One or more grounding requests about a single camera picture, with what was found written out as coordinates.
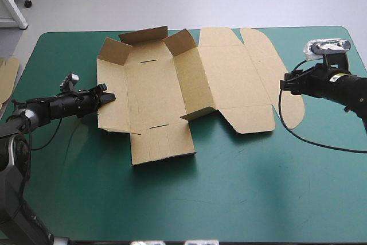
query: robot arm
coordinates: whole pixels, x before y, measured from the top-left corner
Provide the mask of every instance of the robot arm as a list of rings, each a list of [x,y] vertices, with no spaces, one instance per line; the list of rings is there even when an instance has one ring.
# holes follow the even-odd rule
[[[30,177],[32,142],[25,139],[51,120],[94,113],[113,100],[105,93],[105,84],[90,90],[74,90],[79,78],[68,75],[61,83],[61,93],[50,98],[30,99],[15,103],[16,109],[7,123],[0,126],[0,230],[15,244],[67,244],[67,238],[54,237],[23,199],[23,190]]]
[[[286,130],[303,142],[333,150],[367,153],[366,150],[344,149],[304,139],[290,130],[282,117],[282,92],[290,91],[293,95],[324,98],[345,106],[345,112],[353,111],[362,119],[367,131],[367,78],[352,75],[349,71],[346,55],[349,49],[350,42],[339,38],[309,41],[303,50],[306,60],[280,81],[279,115]],[[298,69],[307,61],[320,59],[322,63],[316,63],[305,71]]]

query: cardboard panel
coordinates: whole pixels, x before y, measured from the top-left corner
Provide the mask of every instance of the cardboard panel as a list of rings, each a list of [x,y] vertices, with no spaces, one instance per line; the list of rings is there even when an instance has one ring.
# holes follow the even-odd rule
[[[200,47],[199,51],[217,109],[271,105],[243,45]]]
[[[225,119],[240,134],[272,131],[275,129],[270,104],[219,109]]]
[[[149,63],[157,59],[170,59],[172,54],[162,40],[141,42],[134,45],[125,65]]]
[[[164,39],[164,42],[174,57],[190,49],[196,48],[194,38],[186,29]]]
[[[133,165],[195,152],[186,122],[143,130],[130,140]]]
[[[19,69],[19,60],[11,57],[5,62],[0,58],[0,105],[8,100],[13,93],[15,78]]]
[[[134,45],[120,62],[123,66],[113,63],[115,57],[97,60],[99,82],[116,95],[116,101],[101,108],[99,127],[129,130],[134,165],[194,153],[188,122],[180,118],[186,113],[185,104],[172,54],[162,40],[166,36],[167,27],[120,35]],[[113,44],[112,50],[127,45],[107,43]]]
[[[279,114],[279,82],[281,79],[284,79],[284,74],[288,71],[273,44],[265,34],[258,30],[248,28],[242,28],[240,33],[271,103]],[[293,96],[288,91],[284,92],[282,111],[288,127],[296,127],[304,117],[302,97]]]
[[[107,37],[104,40],[104,44],[100,50],[98,58],[110,63],[124,65],[131,49],[131,45],[127,45]]]
[[[145,29],[127,34],[120,34],[120,40],[126,44],[134,45],[139,42],[151,40],[163,40],[168,36],[168,27],[162,26],[153,29]]]
[[[273,130],[271,101],[241,41],[230,28],[203,28],[199,53],[215,106],[239,133]]]
[[[183,122],[185,105],[171,59],[126,65],[132,131]]]
[[[202,28],[200,47],[243,46],[236,34],[228,27]]]
[[[198,49],[193,48],[174,57],[174,65],[186,108],[186,113],[181,115],[190,114],[205,107],[215,108]]]
[[[107,131],[130,133],[125,68],[112,62],[97,60],[97,82],[107,85],[107,92],[116,100],[98,109],[98,128]]]

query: green table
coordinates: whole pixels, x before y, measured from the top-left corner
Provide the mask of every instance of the green table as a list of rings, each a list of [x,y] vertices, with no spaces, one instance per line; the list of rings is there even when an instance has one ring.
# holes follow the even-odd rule
[[[261,31],[288,69],[304,59],[312,38],[350,39],[337,26]],[[119,33],[42,35],[13,98],[54,95],[70,72],[80,76],[77,87],[93,87],[99,49],[106,36]],[[192,33],[198,39],[198,31]],[[353,73],[366,76],[354,45],[349,61]],[[327,100],[305,96],[304,102],[299,134],[367,149],[353,113]],[[36,130],[34,146],[46,142],[56,124]],[[98,129],[96,115],[66,118],[55,140],[33,153],[25,198],[55,235],[78,240],[367,241],[367,155],[303,143],[277,116],[271,133],[238,134],[219,113],[190,128],[196,155],[132,167],[128,134]]]

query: gray floor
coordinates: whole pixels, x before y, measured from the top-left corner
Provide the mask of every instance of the gray floor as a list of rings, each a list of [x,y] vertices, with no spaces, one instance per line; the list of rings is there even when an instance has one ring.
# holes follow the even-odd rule
[[[23,70],[39,38],[51,31],[132,30],[168,25],[279,27],[341,25],[367,63],[365,0],[32,0],[27,30],[0,29],[0,56],[21,59]]]

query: chair wheel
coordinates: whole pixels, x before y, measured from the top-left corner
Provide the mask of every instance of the chair wheel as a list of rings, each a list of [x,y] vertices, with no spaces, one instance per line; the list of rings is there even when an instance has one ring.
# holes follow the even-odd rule
[[[24,6],[25,6],[26,8],[31,8],[31,7],[32,7],[32,1],[28,1],[28,0],[26,0],[26,1],[24,2]]]

